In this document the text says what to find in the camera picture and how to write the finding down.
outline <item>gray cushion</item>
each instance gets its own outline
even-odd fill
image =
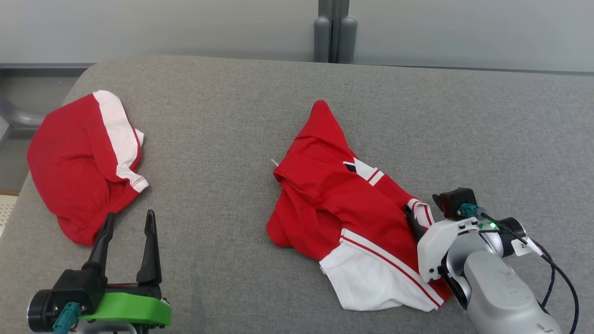
[[[572,278],[580,331],[594,327],[591,76],[165,57],[95,65],[66,103],[99,89],[145,132],[140,174],[151,185],[118,215],[107,276],[135,281],[155,210],[173,307],[159,333],[473,332],[455,301],[429,313],[344,311],[316,262],[269,240],[280,193],[270,159],[283,158],[317,99],[353,151],[411,194],[471,187],[493,216],[521,221]],[[89,252],[66,239],[29,178],[0,239],[0,332],[27,332],[31,296]],[[509,262],[542,298],[546,263]],[[548,310],[568,331],[573,300],[560,280]]]

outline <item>white wall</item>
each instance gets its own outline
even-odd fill
[[[313,60],[316,0],[2,0],[0,63],[156,53]]]
[[[592,0],[351,0],[355,63],[594,71]]]

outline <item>gray chair leg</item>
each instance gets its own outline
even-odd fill
[[[12,133],[12,126],[10,124],[8,124],[8,128],[6,129],[6,131],[4,131],[2,138],[0,138],[0,149],[2,148],[2,145],[4,145],[4,142],[8,140],[8,137],[10,137],[11,133]]]
[[[0,117],[15,129],[32,129],[39,128],[45,115],[22,110],[10,103],[0,93]]]

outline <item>red fabric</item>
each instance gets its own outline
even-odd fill
[[[120,103],[109,92],[100,94]],[[135,172],[141,160],[140,143],[125,115],[121,120],[120,126],[129,127],[126,131],[134,132],[136,142],[114,144],[135,146],[136,158],[129,166]],[[77,244],[92,246],[107,213],[122,210],[138,196],[134,184],[116,175],[118,159],[93,94],[44,119],[31,142],[27,161],[43,202],[57,215],[64,234]]]
[[[281,247],[320,261],[339,245],[346,228],[372,241],[418,272],[416,243],[404,208],[414,198],[388,175],[375,185],[343,162],[356,155],[324,101],[314,104],[309,120],[285,158],[274,170],[282,187],[267,225]],[[430,283],[444,300],[450,290],[443,280]]]

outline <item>black cable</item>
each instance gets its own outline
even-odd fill
[[[500,229],[511,234],[514,238],[520,240],[524,245],[528,245],[528,242],[526,242],[526,240],[524,240],[523,238],[520,238],[517,234],[515,234],[513,231],[509,230],[506,226],[500,225],[495,219],[493,219],[492,217],[489,217],[486,213],[481,213],[481,216],[487,218],[492,223],[495,223]],[[571,283],[571,280],[569,280],[569,277],[567,277],[567,275],[565,275],[563,270],[561,270],[561,268],[559,268],[559,266],[557,266],[557,264],[555,264],[555,262],[553,262],[553,260],[550,259],[549,256],[546,255],[546,253],[541,255],[541,257],[545,261],[547,261],[551,265],[551,267],[553,267],[559,273],[559,275],[561,275],[561,277],[563,277],[563,279],[567,283],[567,286],[569,286],[569,290],[571,290],[571,295],[573,296],[573,303],[574,303],[574,314],[573,314],[573,324],[571,325],[571,330],[569,331],[569,334],[575,334],[576,328],[577,328],[577,320],[578,320],[579,314],[580,314],[580,302],[577,298],[576,289],[573,286],[573,283]]]
[[[546,314],[548,314],[548,315],[551,315],[551,313],[549,313],[549,311],[547,311],[547,310],[545,309],[545,307],[544,307],[544,306],[542,306],[541,302],[539,302],[538,300],[537,300],[536,302],[538,303],[538,306],[540,306],[540,307],[541,307],[541,310],[542,310],[544,313],[546,313]]]
[[[539,244],[538,242],[536,242],[534,240],[532,240],[532,242],[534,242],[534,244],[537,245],[538,248],[540,248],[542,250],[542,252],[545,253],[545,255],[552,261],[553,257],[549,254],[549,252],[546,251],[545,247],[543,247],[541,244]],[[555,267],[551,266],[551,282],[549,283],[549,289],[546,291],[545,298],[542,299],[541,306],[543,308],[546,307],[546,304],[549,301],[549,297],[551,296],[551,293],[553,292],[554,285],[555,285]]]

